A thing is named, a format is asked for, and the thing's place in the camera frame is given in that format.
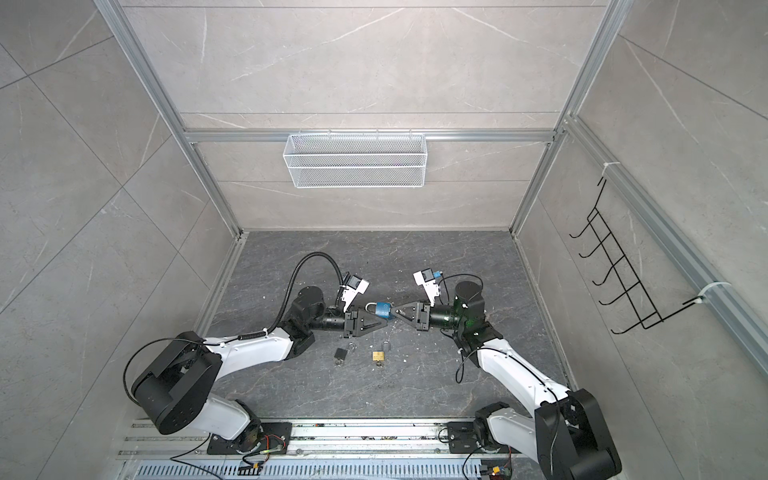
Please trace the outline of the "teal blue padlock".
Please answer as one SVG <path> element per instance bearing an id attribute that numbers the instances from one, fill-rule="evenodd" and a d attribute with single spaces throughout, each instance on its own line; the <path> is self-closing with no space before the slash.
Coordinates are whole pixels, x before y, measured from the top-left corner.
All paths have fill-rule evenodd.
<path id="1" fill-rule="evenodd" d="M 392 318 L 392 306 L 387 302 L 369 302 L 365 305 L 365 311 L 385 320 Z"/>

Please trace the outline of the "brass padlock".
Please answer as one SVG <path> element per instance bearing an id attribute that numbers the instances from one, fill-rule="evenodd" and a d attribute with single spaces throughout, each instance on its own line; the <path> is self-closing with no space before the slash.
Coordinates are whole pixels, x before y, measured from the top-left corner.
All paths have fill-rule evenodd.
<path id="1" fill-rule="evenodd" d="M 384 340 L 377 347 L 373 348 L 372 361 L 377 367 L 383 367 L 385 361 L 392 350 L 391 342 Z"/>

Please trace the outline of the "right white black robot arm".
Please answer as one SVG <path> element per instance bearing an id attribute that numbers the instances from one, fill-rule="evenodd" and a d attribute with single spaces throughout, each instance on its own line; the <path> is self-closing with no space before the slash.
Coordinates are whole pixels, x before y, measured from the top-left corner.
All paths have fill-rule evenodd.
<path id="1" fill-rule="evenodd" d="M 381 307 L 378 312 L 417 330 L 443 330 L 461 357 L 457 381 L 472 363 L 527 411 L 521 415 L 504 402 L 478 410 L 471 452 L 517 451 L 535 461 L 548 479 L 610 479 L 621 472 L 622 461 L 597 399 L 585 389 L 571 390 L 552 380 L 516 352 L 487 320 L 481 284 L 458 283 L 448 304 L 439 302 L 436 283 L 425 288 L 428 301 Z"/>

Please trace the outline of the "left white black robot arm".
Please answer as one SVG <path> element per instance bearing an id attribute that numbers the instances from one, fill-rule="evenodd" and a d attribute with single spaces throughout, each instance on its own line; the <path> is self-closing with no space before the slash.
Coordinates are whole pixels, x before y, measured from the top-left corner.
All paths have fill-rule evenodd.
<path id="1" fill-rule="evenodd" d="M 165 349 L 125 387 L 126 394 L 163 435 L 190 427 L 224 440 L 239 440 L 257 430 L 260 420 L 242 402 L 214 395 L 216 381 L 301 355 L 314 343 L 316 330 L 337 330 L 349 338 L 385 327 L 391 305 L 353 307 L 357 294 L 346 286 L 341 304 L 328 306 L 319 288 L 305 287 L 272 330 L 223 338 L 202 338 L 187 331 L 168 338 Z"/>

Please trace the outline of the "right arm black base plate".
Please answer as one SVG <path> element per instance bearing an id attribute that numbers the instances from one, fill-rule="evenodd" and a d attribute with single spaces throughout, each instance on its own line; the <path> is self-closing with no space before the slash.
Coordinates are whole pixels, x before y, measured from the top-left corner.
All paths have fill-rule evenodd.
<path id="1" fill-rule="evenodd" d="M 453 454 L 480 453 L 501 454 L 509 449 L 513 453 L 536 452 L 533 430 L 526 424 L 518 424 L 503 418 L 476 418 L 472 422 L 448 422 L 437 433 L 437 439 L 446 444 Z"/>

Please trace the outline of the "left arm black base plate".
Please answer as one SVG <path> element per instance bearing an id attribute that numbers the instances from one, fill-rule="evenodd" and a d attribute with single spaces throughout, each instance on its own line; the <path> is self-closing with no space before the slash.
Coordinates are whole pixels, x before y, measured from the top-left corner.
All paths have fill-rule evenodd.
<path id="1" fill-rule="evenodd" d="M 248 427 L 235 440 L 213 435 L 208 443 L 208 455 L 284 454 L 291 440 L 291 422 L 266 422 Z"/>

